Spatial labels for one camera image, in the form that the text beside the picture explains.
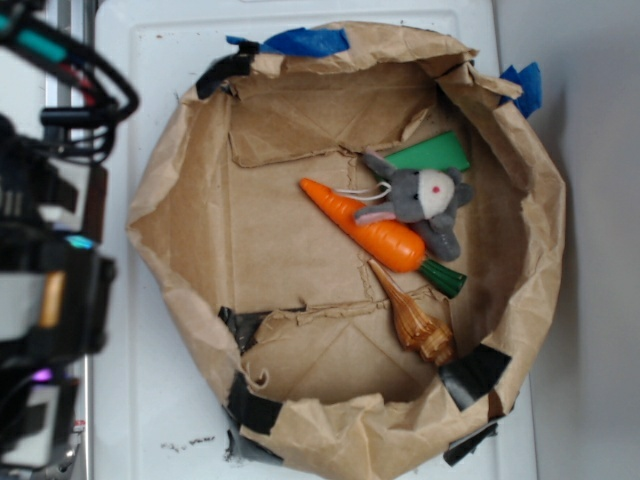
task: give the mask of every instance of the toy carrot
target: toy carrot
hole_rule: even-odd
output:
[[[387,268],[398,273],[418,270],[449,298],[460,292],[467,277],[427,259],[424,241],[406,225],[395,220],[356,225],[354,214],[364,203],[340,196],[308,178],[300,180],[300,187],[336,225]]]

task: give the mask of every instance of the white surface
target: white surface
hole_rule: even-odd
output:
[[[44,73],[0,49],[0,114],[18,133],[40,138],[40,109],[44,105]]]
[[[569,184],[558,312],[531,375],[541,480],[640,478],[640,2],[497,0],[501,60]]]
[[[211,63],[235,51],[225,35],[265,40],[282,30],[333,20],[407,24],[450,33],[482,51],[477,66],[497,73],[488,1],[399,0],[241,2],[108,0],[97,18],[97,46],[133,82],[142,106],[120,127],[110,158],[105,250],[118,259],[108,329],[96,358],[95,473],[98,480],[313,478],[247,461],[224,460],[227,419],[196,370],[157,284],[124,235],[128,204],[178,97]],[[455,468],[441,458],[407,478],[536,478],[528,384],[500,434]],[[198,439],[215,437],[211,441]]]

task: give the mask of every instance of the green foam piece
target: green foam piece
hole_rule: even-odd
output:
[[[398,168],[465,171],[469,160],[454,132],[447,132],[385,157]]]

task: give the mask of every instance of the stuffed mouse toy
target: stuffed mouse toy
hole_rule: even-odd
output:
[[[427,249],[440,260],[450,262],[460,256],[460,244],[453,232],[456,213],[473,197],[473,189],[462,182],[456,168],[438,170],[398,169],[373,150],[367,149],[365,164],[387,180],[388,200],[358,210],[358,225],[380,220],[407,223],[425,241]]]

